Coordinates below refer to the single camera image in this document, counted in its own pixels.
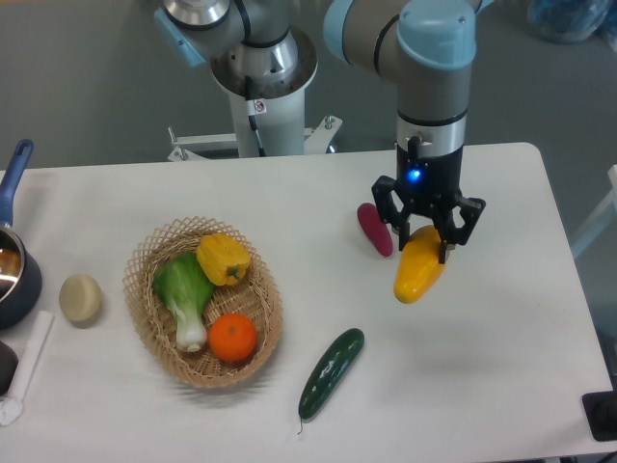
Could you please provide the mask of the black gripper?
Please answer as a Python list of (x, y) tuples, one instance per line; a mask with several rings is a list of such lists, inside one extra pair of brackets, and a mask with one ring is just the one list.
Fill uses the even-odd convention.
[(381, 222), (398, 236), (399, 251), (409, 241), (411, 215), (433, 219), (441, 241), (439, 263), (446, 264), (450, 252), (469, 241), (486, 202), (461, 193), (462, 147), (437, 157), (420, 157), (427, 151), (417, 137), (407, 147), (397, 146), (396, 179), (378, 177), (371, 192)]

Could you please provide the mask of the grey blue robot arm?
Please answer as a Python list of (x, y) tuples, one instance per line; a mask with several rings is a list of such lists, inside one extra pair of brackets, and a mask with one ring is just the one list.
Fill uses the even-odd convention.
[[(484, 209), (460, 189), (475, 25), (481, 1), (334, 1), (323, 22), (330, 52), (397, 91), (396, 175), (372, 194), (380, 220), (410, 238), (432, 221), (440, 262), (468, 242)], [(315, 47), (286, 1), (163, 1), (161, 36), (191, 67), (208, 65), (228, 94), (239, 154), (304, 154), (305, 91)]]

